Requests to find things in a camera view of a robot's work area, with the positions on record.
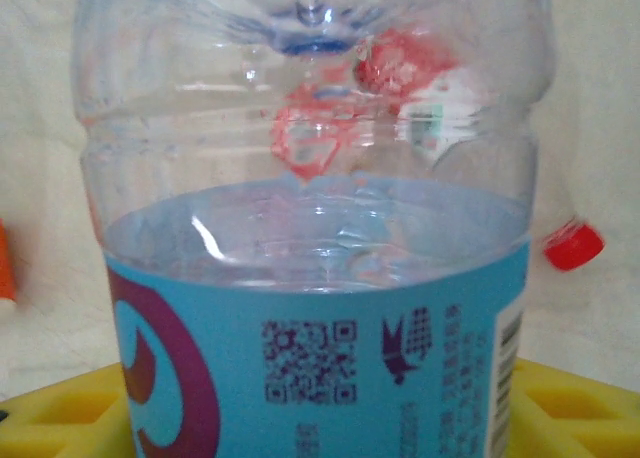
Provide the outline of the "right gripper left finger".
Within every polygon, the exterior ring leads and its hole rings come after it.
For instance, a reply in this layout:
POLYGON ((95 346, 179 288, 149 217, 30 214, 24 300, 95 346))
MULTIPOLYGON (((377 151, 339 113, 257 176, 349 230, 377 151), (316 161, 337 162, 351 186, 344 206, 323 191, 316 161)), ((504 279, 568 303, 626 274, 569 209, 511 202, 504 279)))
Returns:
POLYGON ((122 367, 112 364, 1 403, 3 457, 131 457, 122 367))

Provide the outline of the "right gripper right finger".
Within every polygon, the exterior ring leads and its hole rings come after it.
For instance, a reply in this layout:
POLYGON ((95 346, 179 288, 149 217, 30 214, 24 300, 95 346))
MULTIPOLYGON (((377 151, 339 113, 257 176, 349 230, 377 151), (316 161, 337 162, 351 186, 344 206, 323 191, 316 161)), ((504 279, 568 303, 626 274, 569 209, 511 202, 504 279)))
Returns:
POLYGON ((519 359, 509 455, 639 458, 639 394, 519 359))

